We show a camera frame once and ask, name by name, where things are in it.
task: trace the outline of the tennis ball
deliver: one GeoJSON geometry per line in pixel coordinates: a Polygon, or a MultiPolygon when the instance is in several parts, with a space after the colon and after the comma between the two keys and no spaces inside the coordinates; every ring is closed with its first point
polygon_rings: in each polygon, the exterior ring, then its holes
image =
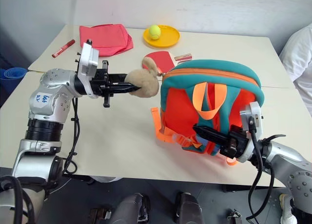
{"type": "Polygon", "coordinates": [[[158,40],[161,34],[160,27],[158,25],[152,25],[148,32],[153,40],[158,40]]]}

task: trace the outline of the beige plush toy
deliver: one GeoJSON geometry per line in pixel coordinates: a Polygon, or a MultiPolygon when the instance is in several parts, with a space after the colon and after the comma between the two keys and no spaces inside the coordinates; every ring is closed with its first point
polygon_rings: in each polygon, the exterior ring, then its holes
{"type": "Polygon", "coordinates": [[[159,83],[157,79],[158,68],[155,61],[150,57],[144,57],[142,61],[147,69],[136,69],[131,71],[125,78],[125,82],[131,83],[139,90],[130,92],[130,95],[138,96],[141,98],[148,98],[155,96],[159,90],[159,83]]]}

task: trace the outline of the ping pong paddle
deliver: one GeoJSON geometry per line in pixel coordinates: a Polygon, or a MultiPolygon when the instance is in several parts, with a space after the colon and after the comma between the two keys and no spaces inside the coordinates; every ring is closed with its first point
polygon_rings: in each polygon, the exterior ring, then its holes
{"type": "Polygon", "coordinates": [[[174,57],[170,52],[167,51],[152,52],[147,54],[146,57],[150,57],[155,61],[160,73],[167,73],[176,67],[179,63],[193,59],[190,53],[174,57]]]}

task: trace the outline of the plush ear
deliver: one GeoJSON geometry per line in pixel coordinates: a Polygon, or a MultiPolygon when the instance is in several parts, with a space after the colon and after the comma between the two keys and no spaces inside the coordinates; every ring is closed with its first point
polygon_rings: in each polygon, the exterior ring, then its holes
{"type": "Polygon", "coordinates": [[[158,67],[155,63],[155,61],[150,58],[150,57],[144,57],[143,60],[142,60],[142,64],[145,65],[149,72],[154,76],[156,77],[157,74],[158,74],[158,67]]]}

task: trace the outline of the pink cloth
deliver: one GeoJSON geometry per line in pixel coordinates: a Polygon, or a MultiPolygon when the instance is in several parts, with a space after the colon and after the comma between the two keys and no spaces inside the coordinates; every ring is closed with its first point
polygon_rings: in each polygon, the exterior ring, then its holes
{"type": "Polygon", "coordinates": [[[133,48],[131,36],[122,24],[80,26],[80,46],[87,40],[92,47],[99,50],[100,57],[112,56],[133,48]]]}

